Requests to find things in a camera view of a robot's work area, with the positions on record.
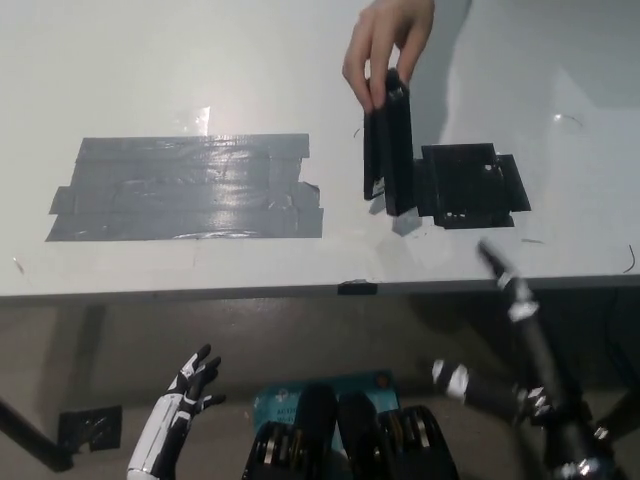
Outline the person's bare hand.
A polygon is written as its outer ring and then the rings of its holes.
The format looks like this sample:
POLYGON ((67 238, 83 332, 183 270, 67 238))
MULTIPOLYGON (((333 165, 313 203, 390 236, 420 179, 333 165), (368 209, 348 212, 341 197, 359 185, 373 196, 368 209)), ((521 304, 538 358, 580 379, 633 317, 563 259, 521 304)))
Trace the person's bare hand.
POLYGON ((386 101, 386 76, 394 48, 400 80, 408 84, 431 35, 433 0, 374 1, 354 25, 342 74, 356 99, 369 114, 386 101))

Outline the robot right hand white black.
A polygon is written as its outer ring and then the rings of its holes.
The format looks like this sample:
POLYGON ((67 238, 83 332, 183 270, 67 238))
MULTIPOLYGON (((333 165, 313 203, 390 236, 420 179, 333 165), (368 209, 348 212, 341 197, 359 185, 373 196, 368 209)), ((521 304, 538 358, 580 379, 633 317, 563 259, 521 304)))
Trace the robot right hand white black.
POLYGON ((609 449, 596 436, 581 395, 551 347, 539 320, 540 303, 528 283, 487 240, 478 253, 492 271, 506 303, 506 316, 524 361, 524 376, 514 387, 481 377, 462 364, 436 360, 431 375, 436 389, 509 424, 524 419, 546 429, 558 450, 578 456, 609 449))

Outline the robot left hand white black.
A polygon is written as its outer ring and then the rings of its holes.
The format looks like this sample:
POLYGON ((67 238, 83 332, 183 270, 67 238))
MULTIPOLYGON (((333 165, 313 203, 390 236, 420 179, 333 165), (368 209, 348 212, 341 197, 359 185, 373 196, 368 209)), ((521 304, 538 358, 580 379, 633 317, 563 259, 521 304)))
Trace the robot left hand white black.
POLYGON ((221 364, 219 356, 209 359, 210 353, 209 344, 194 353, 158 398, 130 458, 129 479, 174 479, 193 419, 226 400, 224 394, 203 393, 221 364))

